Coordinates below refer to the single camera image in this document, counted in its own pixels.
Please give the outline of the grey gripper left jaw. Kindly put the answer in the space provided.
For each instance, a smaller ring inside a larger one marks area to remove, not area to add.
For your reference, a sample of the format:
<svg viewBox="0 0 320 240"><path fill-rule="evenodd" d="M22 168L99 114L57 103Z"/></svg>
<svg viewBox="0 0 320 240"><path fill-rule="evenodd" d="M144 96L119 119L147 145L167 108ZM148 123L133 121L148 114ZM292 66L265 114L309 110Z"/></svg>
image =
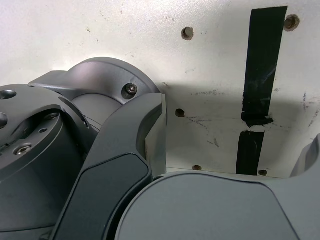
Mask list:
<svg viewBox="0 0 320 240"><path fill-rule="evenodd" d="M148 93L105 121L51 234L53 240L115 238L125 209L153 181L145 139L165 108L162 93Z"/></svg>

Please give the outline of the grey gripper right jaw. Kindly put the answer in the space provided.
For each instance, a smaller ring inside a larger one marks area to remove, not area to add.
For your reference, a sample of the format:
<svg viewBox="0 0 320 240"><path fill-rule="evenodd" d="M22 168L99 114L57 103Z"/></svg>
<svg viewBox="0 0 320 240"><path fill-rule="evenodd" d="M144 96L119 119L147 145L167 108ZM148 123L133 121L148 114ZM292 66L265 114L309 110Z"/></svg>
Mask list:
<svg viewBox="0 0 320 240"><path fill-rule="evenodd" d="M320 140L306 146L300 175L241 179L169 173L128 205L117 240L317 240L320 237Z"/></svg>

